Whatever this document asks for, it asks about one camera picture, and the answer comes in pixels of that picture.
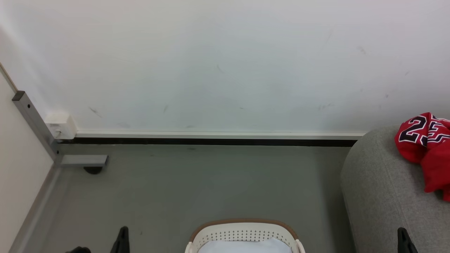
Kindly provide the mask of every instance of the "white cloth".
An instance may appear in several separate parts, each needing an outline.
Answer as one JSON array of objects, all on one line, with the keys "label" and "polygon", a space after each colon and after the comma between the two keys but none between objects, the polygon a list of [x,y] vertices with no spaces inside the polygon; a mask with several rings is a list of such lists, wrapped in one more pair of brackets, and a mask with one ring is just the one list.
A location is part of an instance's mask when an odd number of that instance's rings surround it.
[{"label": "white cloth", "polygon": [[198,253],[292,253],[284,242],[270,238],[262,242],[209,241]]}]

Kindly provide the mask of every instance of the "white wall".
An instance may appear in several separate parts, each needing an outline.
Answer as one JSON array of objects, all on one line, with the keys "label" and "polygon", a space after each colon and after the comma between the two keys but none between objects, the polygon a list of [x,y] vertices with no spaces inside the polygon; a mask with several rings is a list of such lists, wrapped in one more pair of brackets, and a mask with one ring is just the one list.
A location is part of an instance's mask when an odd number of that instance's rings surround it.
[{"label": "white wall", "polygon": [[81,132],[362,133],[450,117],[446,0],[0,0],[0,60]]},{"label": "white wall", "polygon": [[0,252],[13,244],[53,161],[11,99],[0,74]]}]

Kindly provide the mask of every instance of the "black gap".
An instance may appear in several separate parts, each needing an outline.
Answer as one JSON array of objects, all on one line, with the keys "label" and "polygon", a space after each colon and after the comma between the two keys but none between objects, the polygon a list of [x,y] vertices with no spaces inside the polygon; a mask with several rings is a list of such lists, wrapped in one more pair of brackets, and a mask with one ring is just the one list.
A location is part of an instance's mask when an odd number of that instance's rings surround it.
[{"label": "black gap", "polygon": [[158,144],[158,145],[249,145],[352,147],[356,140],[264,140],[264,139],[185,139],[185,138],[80,138],[60,140],[60,144]]}]

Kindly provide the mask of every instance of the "red clothing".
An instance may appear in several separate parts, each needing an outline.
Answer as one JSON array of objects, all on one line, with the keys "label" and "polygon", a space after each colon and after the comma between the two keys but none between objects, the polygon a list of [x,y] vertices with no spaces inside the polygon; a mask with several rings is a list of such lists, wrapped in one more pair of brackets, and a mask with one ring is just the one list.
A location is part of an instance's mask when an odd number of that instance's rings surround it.
[{"label": "red clothing", "polygon": [[450,201],[450,121],[422,113],[404,122],[395,136],[400,154],[410,162],[420,163],[425,192],[444,191]]}]

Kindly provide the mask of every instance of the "basket rim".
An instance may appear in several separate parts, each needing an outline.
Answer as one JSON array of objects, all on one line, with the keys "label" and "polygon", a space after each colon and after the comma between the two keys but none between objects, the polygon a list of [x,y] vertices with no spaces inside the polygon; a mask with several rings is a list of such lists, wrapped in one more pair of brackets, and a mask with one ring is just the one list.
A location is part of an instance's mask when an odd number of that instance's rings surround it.
[{"label": "basket rim", "polygon": [[298,240],[298,236],[295,233],[294,229],[289,227],[287,224],[277,221],[277,220],[267,220],[267,219],[225,219],[225,220],[218,220],[218,221],[210,221],[207,223],[202,224],[199,226],[191,235],[191,238],[189,239],[189,242],[194,242],[195,237],[197,234],[204,228],[214,225],[221,225],[221,224],[229,224],[229,223],[267,223],[267,224],[274,224],[279,225],[286,229],[294,238],[294,240]]}]

